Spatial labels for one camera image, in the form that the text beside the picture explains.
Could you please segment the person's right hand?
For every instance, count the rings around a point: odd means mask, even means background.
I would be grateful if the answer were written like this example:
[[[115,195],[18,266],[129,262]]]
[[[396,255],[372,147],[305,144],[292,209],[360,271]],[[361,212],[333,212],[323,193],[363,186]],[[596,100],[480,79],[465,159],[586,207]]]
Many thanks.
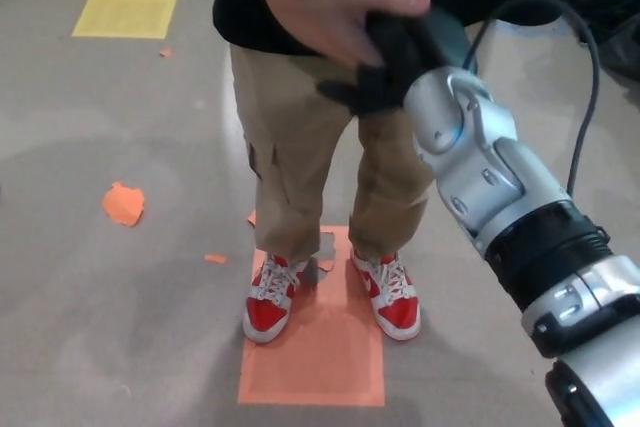
[[[431,0],[266,0],[281,24],[311,50],[348,68],[380,66],[381,54],[366,31],[371,12],[415,17]]]

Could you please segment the robot's black right hand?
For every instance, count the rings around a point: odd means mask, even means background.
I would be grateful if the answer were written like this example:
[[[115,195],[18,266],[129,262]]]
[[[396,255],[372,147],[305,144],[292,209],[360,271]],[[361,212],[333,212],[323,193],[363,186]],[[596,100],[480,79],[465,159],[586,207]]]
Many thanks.
[[[381,54],[378,67],[362,65],[353,84],[325,80],[317,84],[325,98],[347,107],[358,117],[402,106],[410,86],[423,74],[442,67],[475,74],[478,64],[464,25],[444,9],[434,7],[421,17],[373,13],[366,31]]]

